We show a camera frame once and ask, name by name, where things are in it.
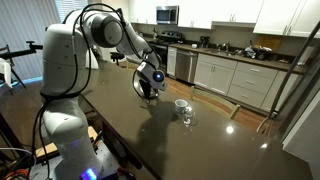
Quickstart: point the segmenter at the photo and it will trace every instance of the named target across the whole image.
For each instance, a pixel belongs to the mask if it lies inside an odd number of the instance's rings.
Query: dishwasher
[[[193,83],[198,53],[178,49],[175,76],[177,79]]]

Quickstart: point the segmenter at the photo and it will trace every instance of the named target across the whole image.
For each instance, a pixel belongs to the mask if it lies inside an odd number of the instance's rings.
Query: microwave
[[[157,6],[158,24],[178,24],[179,6]]]

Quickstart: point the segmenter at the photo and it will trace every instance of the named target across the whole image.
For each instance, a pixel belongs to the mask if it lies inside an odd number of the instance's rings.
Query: cabinet handle
[[[251,71],[254,71],[254,72],[259,72],[259,69],[253,69],[253,68],[251,68],[250,70],[251,70]]]
[[[284,28],[284,30],[283,30],[283,32],[282,32],[282,34],[283,34],[283,35],[285,35],[285,34],[286,34],[286,32],[287,32],[287,28],[288,28],[288,25],[286,25],[286,27]]]
[[[244,98],[247,98],[247,99],[249,98],[248,96],[243,95],[243,94],[240,94],[240,96],[241,96],[241,97],[244,97]]]
[[[292,27],[292,26],[289,27],[287,35],[290,35],[290,34],[291,34],[291,27]]]
[[[248,81],[248,80],[246,80],[246,83],[248,83],[248,84],[254,84],[254,82]]]

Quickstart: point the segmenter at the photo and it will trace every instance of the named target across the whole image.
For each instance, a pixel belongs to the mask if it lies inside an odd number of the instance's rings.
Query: table
[[[312,179],[279,142],[189,100],[196,123],[187,127],[174,110],[181,96],[167,90],[146,104],[131,81],[132,72],[100,64],[82,96],[157,179]]]

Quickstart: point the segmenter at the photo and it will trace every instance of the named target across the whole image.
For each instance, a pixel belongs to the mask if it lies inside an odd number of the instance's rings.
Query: countertop
[[[167,89],[148,104],[133,90],[132,71],[99,68],[82,96],[157,179],[312,179],[308,163],[282,144],[190,100],[195,116],[186,126],[174,110],[183,97]]]
[[[214,53],[206,52],[212,48],[192,48],[190,44],[170,44],[170,47],[175,47],[177,49],[183,49],[183,50],[189,50],[197,53],[202,53],[210,56],[216,56],[220,58],[230,59],[238,62],[244,62],[249,64],[254,64],[258,66],[268,67],[280,71],[287,71],[291,64],[281,63],[278,61],[262,61],[257,59],[250,59],[243,56],[235,55],[235,56],[225,56],[225,55],[219,55]],[[296,66],[294,69],[294,73],[296,74],[304,74],[306,72],[307,68],[305,66]]]

